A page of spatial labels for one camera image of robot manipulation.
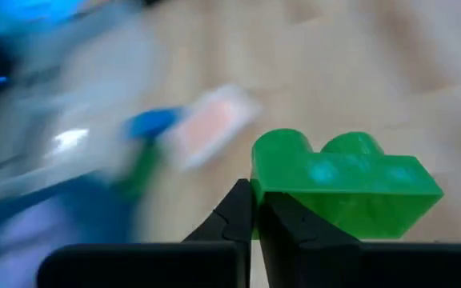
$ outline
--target blue plastic piece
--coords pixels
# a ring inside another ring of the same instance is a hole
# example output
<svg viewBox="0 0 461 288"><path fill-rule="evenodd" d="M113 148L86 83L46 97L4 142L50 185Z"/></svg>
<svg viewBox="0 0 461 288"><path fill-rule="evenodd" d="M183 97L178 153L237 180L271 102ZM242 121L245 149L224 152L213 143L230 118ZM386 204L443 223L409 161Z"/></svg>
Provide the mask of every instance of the blue plastic piece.
<svg viewBox="0 0 461 288"><path fill-rule="evenodd" d="M157 109L143 112L129 121L128 137L154 139L181 118L182 108Z"/></svg>

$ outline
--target white object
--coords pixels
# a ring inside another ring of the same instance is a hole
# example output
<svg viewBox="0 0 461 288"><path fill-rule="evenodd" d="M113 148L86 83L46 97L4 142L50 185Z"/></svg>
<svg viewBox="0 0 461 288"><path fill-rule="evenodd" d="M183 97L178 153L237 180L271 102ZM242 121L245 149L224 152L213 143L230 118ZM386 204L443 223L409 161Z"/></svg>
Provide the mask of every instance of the white object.
<svg viewBox="0 0 461 288"><path fill-rule="evenodd" d="M254 120L259 105L245 90L225 85L202 96L185 118L168 130L162 143L181 169L202 165Z"/></svg>

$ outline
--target floor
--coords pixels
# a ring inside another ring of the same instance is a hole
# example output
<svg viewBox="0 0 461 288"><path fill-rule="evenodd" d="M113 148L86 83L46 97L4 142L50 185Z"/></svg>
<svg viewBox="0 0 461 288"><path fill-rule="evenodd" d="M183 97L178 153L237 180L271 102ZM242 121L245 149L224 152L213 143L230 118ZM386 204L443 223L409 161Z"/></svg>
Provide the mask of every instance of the floor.
<svg viewBox="0 0 461 288"><path fill-rule="evenodd" d="M163 166L138 238L183 239L250 175L255 139L289 127L315 150L364 130L388 154L417 156L445 197L403 241L461 242L461 2L166 0L145 17L162 53L143 109L235 83L263 113L200 169ZM265 286L260 250L253 254L252 286Z"/></svg>

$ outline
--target wooden floor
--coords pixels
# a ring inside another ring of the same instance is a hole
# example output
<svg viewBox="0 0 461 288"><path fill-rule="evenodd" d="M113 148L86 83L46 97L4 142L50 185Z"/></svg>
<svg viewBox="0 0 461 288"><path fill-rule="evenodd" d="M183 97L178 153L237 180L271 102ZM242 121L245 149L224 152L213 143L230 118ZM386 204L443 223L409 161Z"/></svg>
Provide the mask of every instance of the wooden floor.
<svg viewBox="0 0 461 288"><path fill-rule="evenodd" d="M183 239L249 176L255 139L289 127L315 150L364 130L388 154L417 156L446 196L403 240L461 242L461 2L166 0L146 17L162 53L144 108L235 83L263 113L202 168L162 168L138 215L141 240ZM266 283L259 253L253 286Z"/></svg>

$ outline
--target green lego brick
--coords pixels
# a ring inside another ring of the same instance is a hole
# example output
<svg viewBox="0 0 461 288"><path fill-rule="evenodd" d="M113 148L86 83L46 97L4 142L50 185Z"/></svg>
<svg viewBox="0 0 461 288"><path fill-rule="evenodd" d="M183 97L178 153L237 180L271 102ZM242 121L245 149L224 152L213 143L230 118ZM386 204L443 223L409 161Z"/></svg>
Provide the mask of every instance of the green lego brick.
<svg viewBox="0 0 461 288"><path fill-rule="evenodd" d="M313 152L297 130L264 134L252 149L258 204L288 193L357 238L399 238L443 192L417 158L385 155L362 132L342 134Z"/></svg>

